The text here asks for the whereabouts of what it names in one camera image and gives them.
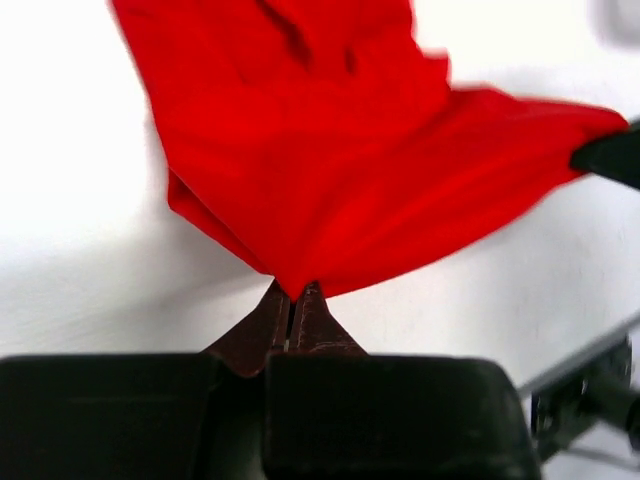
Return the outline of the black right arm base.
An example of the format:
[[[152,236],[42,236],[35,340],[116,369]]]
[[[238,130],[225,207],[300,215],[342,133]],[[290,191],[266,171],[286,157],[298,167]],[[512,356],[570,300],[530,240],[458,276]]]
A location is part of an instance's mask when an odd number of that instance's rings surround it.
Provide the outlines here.
[[[626,435],[631,450],[639,451],[639,390],[631,384],[632,353],[626,337],[532,394],[530,429],[541,461],[549,461],[598,423]]]

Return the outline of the red t shirt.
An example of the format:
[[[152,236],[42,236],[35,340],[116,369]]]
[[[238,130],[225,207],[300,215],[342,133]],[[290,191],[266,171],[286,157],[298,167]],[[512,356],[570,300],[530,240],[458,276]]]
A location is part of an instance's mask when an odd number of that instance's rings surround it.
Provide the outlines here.
[[[170,208],[297,298],[450,255],[581,175],[617,112],[456,88],[407,1],[117,1]]]

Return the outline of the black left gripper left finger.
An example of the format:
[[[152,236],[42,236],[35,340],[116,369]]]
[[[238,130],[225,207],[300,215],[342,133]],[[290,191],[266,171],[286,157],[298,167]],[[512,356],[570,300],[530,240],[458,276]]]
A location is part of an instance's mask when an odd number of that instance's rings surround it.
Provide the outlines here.
[[[290,302],[271,283],[202,353],[14,356],[1,362],[4,479],[191,479],[225,363],[259,372]]]

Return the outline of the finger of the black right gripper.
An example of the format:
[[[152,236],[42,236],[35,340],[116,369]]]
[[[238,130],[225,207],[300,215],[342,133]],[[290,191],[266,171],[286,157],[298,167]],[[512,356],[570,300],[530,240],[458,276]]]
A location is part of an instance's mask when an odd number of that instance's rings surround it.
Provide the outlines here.
[[[588,172],[638,190],[640,187],[639,120],[623,132],[591,141],[570,159],[573,170]]]

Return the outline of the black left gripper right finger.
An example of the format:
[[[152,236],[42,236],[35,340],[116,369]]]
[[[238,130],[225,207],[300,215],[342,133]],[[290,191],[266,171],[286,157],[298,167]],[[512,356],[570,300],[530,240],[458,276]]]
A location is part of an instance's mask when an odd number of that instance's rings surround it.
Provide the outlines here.
[[[270,479],[538,479],[518,392],[480,358],[369,355],[321,288],[295,305],[290,344],[265,367]]]

